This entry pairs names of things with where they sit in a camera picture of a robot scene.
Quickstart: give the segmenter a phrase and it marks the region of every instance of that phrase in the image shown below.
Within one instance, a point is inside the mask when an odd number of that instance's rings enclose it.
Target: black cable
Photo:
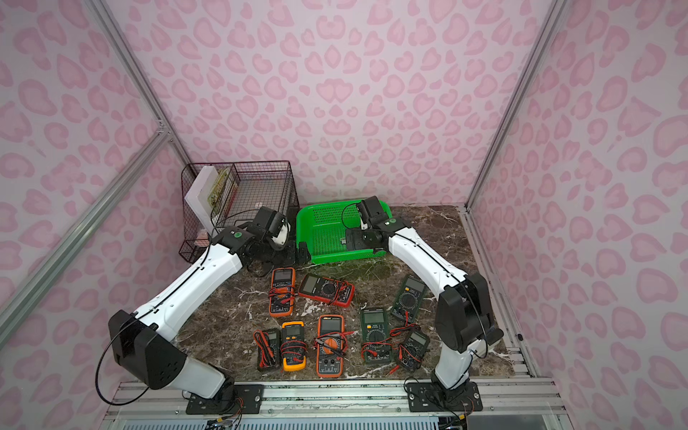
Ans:
[[[452,272],[449,272],[449,271],[447,270],[447,268],[445,268],[445,267],[442,265],[442,263],[440,263],[435,257],[433,257],[433,255],[432,255],[430,252],[428,252],[426,249],[424,249],[424,248],[423,248],[421,245],[419,245],[417,242],[415,242],[414,240],[409,239],[408,237],[406,237],[406,236],[404,236],[404,235],[400,235],[399,233],[392,233],[392,235],[399,236],[399,237],[401,237],[402,239],[406,239],[407,241],[411,242],[411,243],[412,243],[413,245],[415,245],[416,247],[420,248],[423,252],[425,252],[425,254],[427,254],[428,257],[430,257],[434,262],[436,262],[437,265],[438,265],[439,267],[441,267],[445,272],[447,272],[447,274],[448,274],[449,276],[453,277],[454,280],[457,281],[457,282],[459,283],[459,285],[461,285],[461,286],[466,290],[466,296],[468,296],[469,302],[471,302],[471,306],[473,307],[473,311],[475,312],[475,316],[477,317],[477,321],[480,323],[480,328],[482,329],[483,340],[485,341],[485,355],[483,355],[482,357],[481,357],[481,356],[477,356],[477,357],[480,358],[481,360],[482,360],[483,358],[486,358],[486,357],[487,357],[487,354],[488,354],[488,347],[489,347],[490,345],[487,344],[487,333],[485,332],[485,326],[482,324],[482,319],[480,318],[480,313],[477,311],[477,307],[475,306],[475,303],[473,302],[473,299],[471,298],[471,292],[469,291],[469,289],[463,284],[462,281],[459,281],[459,279],[458,279],[456,276],[454,276],[454,274],[453,274]]]
[[[341,221],[342,221],[342,225],[344,226],[344,228],[345,228],[346,230],[361,231],[361,228],[360,228],[360,227],[358,227],[358,228],[349,227],[349,226],[347,226],[346,224],[344,224],[344,212],[346,211],[346,209],[347,209],[349,206],[353,206],[353,205],[358,204],[358,203],[360,203],[360,202],[349,203],[348,205],[344,206],[344,209],[342,209]]]
[[[473,351],[473,354],[471,354],[471,362],[469,363],[469,366],[466,368],[466,371],[465,371],[463,374],[461,374],[461,376],[456,380],[456,383],[455,383],[454,385],[452,385],[451,388],[448,388],[448,390],[451,391],[451,390],[455,389],[455,388],[459,385],[459,382],[461,382],[461,380],[464,378],[464,376],[466,376],[466,374],[467,374],[467,373],[469,372],[469,370],[471,369],[471,365],[473,364],[473,357],[474,357],[476,354],[477,354],[477,351]]]
[[[141,318],[143,318],[144,316],[150,314],[151,312],[153,312],[153,309],[151,309],[151,310],[149,310],[148,312],[146,312],[145,314],[143,314],[143,315],[141,316]],[[100,385],[98,385],[98,375],[99,375],[99,373],[100,373],[100,366],[103,364],[103,359],[105,358],[105,353],[107,353],[107,350],[110,349],[110,346],[111,346],[112,343],[115,341],[115,339],[117,339],[117,337],[118,337],[120,334],[122,334],[122,332],[124,332],[127,328],[129,328],[130,325],[134,324],[134,323],[135,323],[136,321],[138,321],[139,319],[135,319],[135,320],[133,320],[132,322],[126,324],[126,325],[125,325],[125,326],[124,326],[124,327],[123,327],[123,328],[122,328],[122,329],[121,329],[112,339],[110,339],[110,342],[107,344],[107,346],[106,346],[105,349],[103,350],[103,353],[100,355],[100,360],[98,360],[98,365],[96,366],[96,393],[98,394],[98,397],[100,397],[100,399],[101,399],[103,402],[107,403],[108,405],[111,405],[111,406],[125,406],[125,405],[128,405],[128,404],[130,404],[130,403],[134,403],[135,401],[137,401],[138,399],[140,399],[141,397],[143,397],[143,395],[146,394],[146,391],[148,391],[148,389],[150,388],[150,387],[146,387],[146,389],[143,390],[143,392],[142,392],[141,394],[139,394],[138,397],[136,397],[136,398],[134,398],[134,399],[132,399],[132,400],[129,400],[128,402],[124,402],[124,403],[114,403],[114,402],[112,402],[112,401],[110,401],[110,400],[107,400],[107,399],[103,396],[103,393],[100,392]]]
[[[407,384],[407,382],[409,381],[409,379],[413,379],[417,384],[420,384],[420,381],[418,381],[418,379],[417,379],[415,376],[408,376],[406,379],[404,379],[404,392],[406,393],[407,396],[408,396],[409,394],[413,394],[413,393],[411,393],[411,392],[406,388],[406,384]],[[443,411],[451,412],[451,414],[454,415],[454,416],[456,417],[455,419],[453,419],[452,421],[450,421],[449,424],[448,424],[447,426],[443,427],[443,429],[446,429],[447,427],[450,427],[450,426],[452,425],[452,423],[454,423],[456,420],[458,420],[459,422],[461,421],[461,417],[459,417],[458,415],[456,415],[456,412],[452,411],[451,409],[449,409],[448,407],[446,407],[446,406],[444,406],[444,405],[440,405],[440,404],[439,404],[439,403],[441,402],[441,400],[439,400],[439,399],[431,399],[431,398],[428,397],[428,396],[425,396],[425,398],[426,398],[430,403],[432,403],[433,405],[435,405],[436,407],[440,408],[440,409],[443,410]],[[468,413],[467,413],[466,409],[464,409],[464,417],[466,417],[466,416],[468,416]]]
[[[100,385],[98,384],[98,375],[100,374],[100,366],[103,365],[103,360],[105,359],[105,354],[107,353],[107,350],[110,349],[110,347],[112,346],[112,343],[115,341],[115,339],[117,339],[117,338],[118,338],[127,328],[129,328],[129,327],[130,327],[132,324],[134,324],[136,321],[139,321],[139,320],[143,319],[144,316],[146,316],[146,315],[150,314],[151,312],[153,312],[154,310],[158,309],[158,307],[159,307],[160,305],[162,305],[170,296],[172,296],[172,294],[174,294],[175,292],[177,292],[177,290],[179,290],[179,289],[186,283],[186,281],[189,280],[189,278],[191,278],[200,268],[202,268],[203,265],[204,265],[205,262],[206,262],[206,259],[208,258],[208,254],[210,254],[210,251],[211,251],[211,246],[208,245],[208,248],[206,249],[206,256],[203,258],[203,261],[201,261],[200,266],[198,266],[189,276],[187,276],[186,279],[183,280],[183,281],[181,282],[181,284],[179,284],[179,285],[177,286],[177,288],[174,289],[174,291],[172,291],[171,293],[169,293],[168,295],[166,295],[165,298],[163,298],[163,300],[161,300],[157,305],[153,306],[148,312],[146,312],[145,314],[139,316],[138,318],[136,318],[136,319],[130,321],[128,324],[126,324],[124,327],[122,327],[122,329],[120,329],[120,331],[117,332],[117,334],[115,334],[115,335],[110,339],[110,342],[107,344],[107,346],[106,346],[105,349],[103,350],[103,353],[100,355],[100,359],[98,360],[98,365],[96,366],[96,377],[95,377],[95,381],[96,381],[96,393],[98,394],[98,397],[100,397],[100,399],[101,399],[103,402],[105,402],[105,403],[107,403],[108,405],[111,405],[111,406],[125,406],[125,405],[128,405],[128,404],[130,404],[130,403],[134,403],[135,401],[137,401],[138,399],[140,399],[144,394],[146,394],[146,391],[149,390],[150,387],[146,387],[146,389],[143,390],[143,392],[142,392],[141,394],[139,394],[138,397],[134,398],[133,400],[129,400],[128,402],[124,402],[124,403],[114,403],[114,402],[112,402],[112,401],[110,401],[110,400],[107,400],[107,399],[103,396],[103,393],[100,391]]]

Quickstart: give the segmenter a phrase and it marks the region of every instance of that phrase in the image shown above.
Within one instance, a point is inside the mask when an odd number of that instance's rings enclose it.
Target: multimeter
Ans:
[[[282,324],[282,368],[285,372],[295,372],[305,367],[305,331],[303,321]]]
[[[281,333],[277,328],[270,328],[267,330],[259,330],[253,334],[253,338],[258,344],[258,370],[276,369],[281,364],[280,348]]]
[[[294,312],[294,287],[296,270],[279,268],[272,271],[270,297],[270,316],[290,316]]]
[[[391,314],[406,324],[413,323],[427,288],[420,279],[406,275],[391,307]]]
[[[299,296],[347,308],[354,298],[354,286],[346,281],[306,275],[299,286]]]
[[[343,316],[322,315],[318,319],[318,339],[322,343],[316,341],[318,347],[316,372],[321,378],[338,378],[342,374],[344,368],[342,353],[346,346],[342,333],[344,333]],[[333,351],[335,349],[341,353],[335,354]]]
[[[404,369],[413,372],[420,367],[428,345],[430,345],[430,338],[420,330],[414,330],[399,345],[398,351],[394,354],[394,360]]]
[[[361,309],[361,355],[365,364],[391,362],[389,321],[383,308]]]

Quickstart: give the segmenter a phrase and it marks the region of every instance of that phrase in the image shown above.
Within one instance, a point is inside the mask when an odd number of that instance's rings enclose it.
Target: black multimeter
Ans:
[[[272,355],[274,357],[274,365],[265,367],[266,357],[262,356],[262,352],[258,351],[258,370],[274,369],[279,368],[282,364],[282,358],[280,354],[280,347],[282,346],[281,333],[278,328],[270,328],[262,331],[268,341],[268,346],[272,350]]]
[[[404,369],[413,372],[422,364],[423,356],[429,345],[430,338],[420,330],[414,330],[399,345],[398,351],[394,354],[394,360]]]
[[[361,309],[361,336],[363,337],[361,343],[365,364],[391,362],[391,345],[387,342],[389,321],[385,309]]]
[[[428,287],[423,281],[406,275],[391,307],[391,314],[406,324],[413,323],[427,289]]]

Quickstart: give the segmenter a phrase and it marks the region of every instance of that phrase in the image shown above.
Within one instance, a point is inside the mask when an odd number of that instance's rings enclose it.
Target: green multimeter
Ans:
[[[365,364],[391,362],[389,321],[384,308],[361,309],[361,355]]]
[[[397,293],[396,299],[394,299],[391,315],[404,321],[406,324],[413,323],[418,316],[418,310],[427,289],[428,287],[423,281],[411,275],[406,275],[399,288],[399,293]]]

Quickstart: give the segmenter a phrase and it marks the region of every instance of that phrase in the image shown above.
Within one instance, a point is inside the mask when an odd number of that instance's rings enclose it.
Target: wire mesh basket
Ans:
[[[288,161],[256,161],[235,163],[190,163],[182,170],[182,196],[185,196],[204,166],[224,171],[226,180],[213,205],[212,236],[227,226],[252,221],[261,206],[283,213],[295,230],[299,198]],[[179,254],[193,263],[203,254],[208,240],[199,233],[204,228],[191,207],[184,201],[184,243]]]

